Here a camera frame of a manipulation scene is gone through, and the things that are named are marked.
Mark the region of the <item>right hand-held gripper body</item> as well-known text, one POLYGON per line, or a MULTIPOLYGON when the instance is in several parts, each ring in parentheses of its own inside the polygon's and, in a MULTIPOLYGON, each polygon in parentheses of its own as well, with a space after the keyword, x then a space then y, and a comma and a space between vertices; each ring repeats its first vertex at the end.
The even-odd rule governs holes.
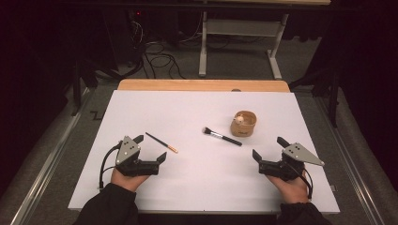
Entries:
POLYGON ((324 166, 325 162, 310 152, 302 144, 295 142, 282 150, 279 161, 263 160, 258 163, 258 171, 264 175, 281 178, 284 181, 295 180, 305 169, 305 164, 324 166))

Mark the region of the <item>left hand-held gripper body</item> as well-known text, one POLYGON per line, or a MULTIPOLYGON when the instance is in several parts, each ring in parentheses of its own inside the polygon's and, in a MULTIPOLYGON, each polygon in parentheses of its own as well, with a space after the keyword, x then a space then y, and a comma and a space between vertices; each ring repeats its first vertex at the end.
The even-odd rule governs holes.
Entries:
POLYGON ((129 136, 125 136, 116 155, 115 168, 125 176, 157 175, 160 164, 157 160, 139 159, 141 146, 129 136))

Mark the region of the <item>black makeup brush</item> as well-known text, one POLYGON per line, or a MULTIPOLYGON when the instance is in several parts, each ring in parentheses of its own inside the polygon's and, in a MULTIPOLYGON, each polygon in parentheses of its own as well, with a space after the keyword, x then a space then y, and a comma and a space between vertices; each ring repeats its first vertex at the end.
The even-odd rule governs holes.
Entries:
POLYGON ((210 135, 210 136, 219 138, 219 139, 221 139, 221 140, 225 140, 225 141, 230 142, 230 143, 232 143, 232 144, 235 144, 235 145, 237 145, 237 146, 242 146, 242 143, 241 143, 241 142, 236 141, 236 140, 234 140, 234 139, 232 139, 232 138, 229 138, 229 137, 227 137, 227 136, 221 135, 220 133, 215 132, 215 131, 211 130, 211 129, 208 128, 208 127, 204 127, 204 128, 203 128, 203 133, 206 134, 206 135, 210 135))

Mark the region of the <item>person's left hand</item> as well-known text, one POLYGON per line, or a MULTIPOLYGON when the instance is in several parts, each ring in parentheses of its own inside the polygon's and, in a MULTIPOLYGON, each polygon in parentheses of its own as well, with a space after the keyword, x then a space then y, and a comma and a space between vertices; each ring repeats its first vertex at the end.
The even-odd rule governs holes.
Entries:
POLYGON ((149 178, 148 175, 140 175, 135 177, 125 176, 117 169, 114 169, 111 176, 111 182, 131 192, 135 192, 144 181, 149 178))

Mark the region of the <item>person's right hand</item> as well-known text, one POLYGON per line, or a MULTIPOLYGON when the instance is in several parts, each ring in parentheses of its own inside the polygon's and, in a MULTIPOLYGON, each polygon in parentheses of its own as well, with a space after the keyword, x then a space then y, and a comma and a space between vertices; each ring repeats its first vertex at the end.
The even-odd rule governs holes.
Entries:
POLYGON ((284 181, 281 178, 267 175, 267 179, 279 190, 285 203, 308 203, 310 201, 307 186, 300 178, 284 181))

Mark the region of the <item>white table sheet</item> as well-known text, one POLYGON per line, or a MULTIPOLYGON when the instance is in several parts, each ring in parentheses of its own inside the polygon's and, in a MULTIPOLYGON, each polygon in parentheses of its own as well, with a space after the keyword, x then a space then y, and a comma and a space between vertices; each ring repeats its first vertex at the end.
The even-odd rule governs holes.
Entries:
POLYGON ((111 148, 125 136, 143 135, 142 160, 164 152, 157 175, 137 190, 136 203, 146 213, 273 214, 281 197, 258 171, 253 150, 277 161, 282 148, 277 138, 315 149, 297 99, 292 93, 273 92, 113 92, 80 179, 69 202, 79 210, 99 191, 100 166, 112 166, 111 148), (250 137, 236 137, 230 125, 237 112, 250 111, 257 122, 250 137), (206 135, 207 127, 242 146, 206 135), (154 141, 148 132, 178 150, 154 141))

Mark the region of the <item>black metal stand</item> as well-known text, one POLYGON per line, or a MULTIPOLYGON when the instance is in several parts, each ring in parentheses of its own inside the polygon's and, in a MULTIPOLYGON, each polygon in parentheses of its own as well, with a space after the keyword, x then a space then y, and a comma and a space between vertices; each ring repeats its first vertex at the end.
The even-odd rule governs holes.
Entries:
POLYGON ((73 67, 72 93, 74 106, 72 116, 75 116, 82 107, 83 93, 81 83, 84 83, 87 88, 96 88, 98 86, 93 66, 88 60, 77 60, 73 67))
POLYGON ((311 85, 311 93, 314 97, 328 97, 328 117, 331 124, 336 128, 336 110, 338 106, 339 76, 329 68, 323 68, 316 72, 306 74, 304 77, 288 84, 290 89, 302 85, 311 85))

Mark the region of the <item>wooden table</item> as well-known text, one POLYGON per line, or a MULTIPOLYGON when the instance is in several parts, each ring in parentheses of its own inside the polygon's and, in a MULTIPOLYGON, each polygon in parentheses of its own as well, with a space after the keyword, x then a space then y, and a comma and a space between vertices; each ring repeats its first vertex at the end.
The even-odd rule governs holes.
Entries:
POLYGON ((128 91, 290 92, 287 83, 284 81, 260 80, 126 79, 119 83, 117 89, 128 91))

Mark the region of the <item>metal floor rail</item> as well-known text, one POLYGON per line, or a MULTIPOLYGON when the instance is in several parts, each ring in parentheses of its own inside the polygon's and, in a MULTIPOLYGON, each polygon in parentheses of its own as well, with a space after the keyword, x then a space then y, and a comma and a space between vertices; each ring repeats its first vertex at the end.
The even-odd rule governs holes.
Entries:
POLYGON ((324 117, 324 120, 328 124, 329 130, 331 131, 333 140, 338 146, 339 156, 344 164, 344 169, 347 172, 347 176, 353 186, 357 198, 360 201, 361 207, 366 214, 366 217, 371 225, 385 225, 384 219, 381 217, 369 188, 365 185, 359 168, 356 166, 353 158, 350 156, 348 148, 344 143, 343 136, 329 120, 328 107, 322 98, 316 97, 314 99, 315 104, 319 108, 324 117))
POLYGON ((91 99, 94 92, 95 90, 93 88, 85 88, 85 90, 83 91, 81 107, 69 119, 65 131, 63 132, 54 149, 50 152, 49 156, 47 156, 42 168, 38 173, 38 176, 36 177, 32 187, 26 194, 10 225, 28 224, 30 218, 37 208, 37 205, 43 193, 49 185, 61 158, 65 153, 65 145, 69 141, 69 137, 72 131, 74 130, 81 118, 82 110, 87 102, 91 99))

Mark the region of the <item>white desk frame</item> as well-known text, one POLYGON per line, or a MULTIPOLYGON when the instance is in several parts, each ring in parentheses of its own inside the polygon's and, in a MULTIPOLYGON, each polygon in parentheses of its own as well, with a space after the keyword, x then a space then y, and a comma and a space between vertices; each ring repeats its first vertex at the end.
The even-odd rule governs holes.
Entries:
POLYGON ((225 36, 243 36, 243 37, 262 37, 274 38, 274 44, 271 49, 266 51, 268 62, 271 67, 273 78, 281 80, 282 74, 276 59, 284 29, 287 25, 289 15, 284 14, 277 22, 260 22, 260 21, 242 21, 229 19, 209 19, 207 13, 202 13, 202 37, 201 51, 199 56, 200 77, 207 75, 207 36, 208 35, 225 35, 225 36))

